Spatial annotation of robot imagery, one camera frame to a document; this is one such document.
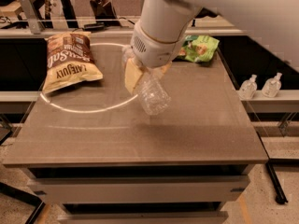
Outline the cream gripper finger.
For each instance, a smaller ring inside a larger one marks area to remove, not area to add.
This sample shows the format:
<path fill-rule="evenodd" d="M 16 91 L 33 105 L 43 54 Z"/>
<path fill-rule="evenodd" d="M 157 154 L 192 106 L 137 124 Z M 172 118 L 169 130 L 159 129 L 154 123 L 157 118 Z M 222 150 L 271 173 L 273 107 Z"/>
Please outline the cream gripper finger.
<path fill-rule="evenodd" d="M 172 63 L 167 63 L 166 65 L 163 65 L 161 67 L 154 68 L 153 69 L 153 74 L 157 78 L 162 78 L 166 74 L 166 72 L 169 70 L 171 65 L 172 65 Z"/>
<path fill-rule="evenodd" d="M 124 84 L 125 88 L 131 93 L 134 93 L 135 87 L 140 78 L 142 78 L 144 71 L 140 64 L 133 58 L 129 58 L 125 65 Z"/>

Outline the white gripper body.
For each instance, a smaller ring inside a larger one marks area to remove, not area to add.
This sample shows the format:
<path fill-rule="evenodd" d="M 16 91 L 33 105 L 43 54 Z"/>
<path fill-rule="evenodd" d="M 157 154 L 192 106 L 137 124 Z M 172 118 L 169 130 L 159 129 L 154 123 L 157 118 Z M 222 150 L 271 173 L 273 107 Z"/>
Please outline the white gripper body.
<path fill-rule="evenodd" d="M 131 48 L 136 58 L 149 68 L 156 68 L 172 62 L 184 43 L 184 36 L 174 43 L 162 43 L 150 38 L 138 21 L 131 38 Z"/>

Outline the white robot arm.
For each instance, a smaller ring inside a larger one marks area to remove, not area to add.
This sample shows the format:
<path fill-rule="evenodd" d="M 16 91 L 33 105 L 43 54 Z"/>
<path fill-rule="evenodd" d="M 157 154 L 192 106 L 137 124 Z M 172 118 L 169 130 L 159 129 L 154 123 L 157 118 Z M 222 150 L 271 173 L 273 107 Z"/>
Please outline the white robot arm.
<path fill-rule="evenodd" d="M 204 9 L 222 16 L 283 63 L 285 82 L 298 78 L 299 0 L 145 0 L 124 59 L 136 58 L 150 68 L 174 60 L 187 25 Z"/>

